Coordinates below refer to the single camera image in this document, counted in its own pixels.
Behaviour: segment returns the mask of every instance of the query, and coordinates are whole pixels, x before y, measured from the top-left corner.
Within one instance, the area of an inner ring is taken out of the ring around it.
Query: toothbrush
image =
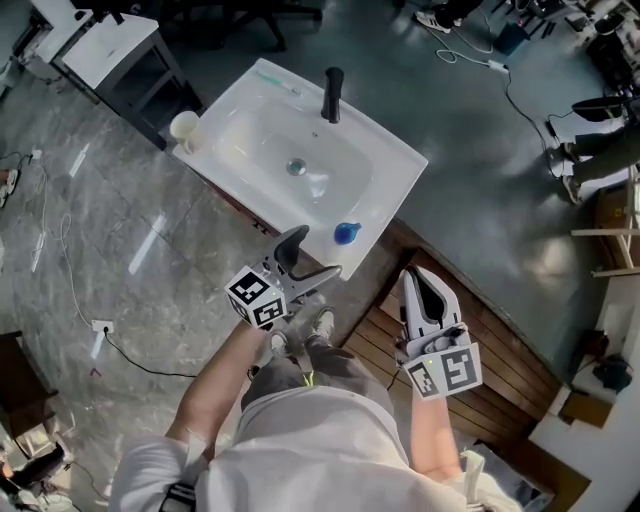
[[[302,96],[302,92],[300,92],[299,89],[296,89],[295,87],[291,87],[289,84],[283,82],[282,80],[279,80],[274,76],[267,75],[266,73],[260,71],[259,69],[256,69],[256,73],[263,80],[266,80],[267,82],[273,85],[277,85],[278,87],[282,87],[283,89],[286,89],[287,91],[295,94],[296,96]]]

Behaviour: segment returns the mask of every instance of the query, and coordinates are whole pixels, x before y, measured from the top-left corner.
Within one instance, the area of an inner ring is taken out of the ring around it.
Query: white cup
[[[204,145],[200,118],[195,112],[181,112],[174,117],[169,126],[169,133],[188,155],[192,155]]]

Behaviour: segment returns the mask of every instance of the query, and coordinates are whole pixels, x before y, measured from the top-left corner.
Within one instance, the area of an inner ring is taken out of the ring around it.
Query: white sink
[[[308,224],[302,249],[322,265],[342,265],[346,280],[427,160],[342,100],[340,122],[329,124],[320,116],[323,96],[320,87],[259,59],[203,114],[206,143],[194,154],[180,146],[173,154],[278,231]],[[294,160],[302,175],[289,172]],[[362,229],[341,246],[333,236],[342,222]]]

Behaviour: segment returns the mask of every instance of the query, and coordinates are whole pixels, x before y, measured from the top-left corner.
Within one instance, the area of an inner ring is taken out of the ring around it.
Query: power outlet
[[[110,320],[92,320],[91,327],[95,332],[104,332],[104,328],[107,328],[107,332],[115,332],[113,322]]]

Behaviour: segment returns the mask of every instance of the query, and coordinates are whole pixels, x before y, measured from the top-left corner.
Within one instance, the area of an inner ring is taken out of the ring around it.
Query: gray shorts
[[[352,391],[373,400],[393,416],[393,405],[387,389],[356,357],[333,347],[320,336],[307,341],[306,348],[313,367],[313,385]],[[242,397],[242,410],[263,396],[306,385],[304,372],[295,359],[274,357],[253,378],[251,386]]]

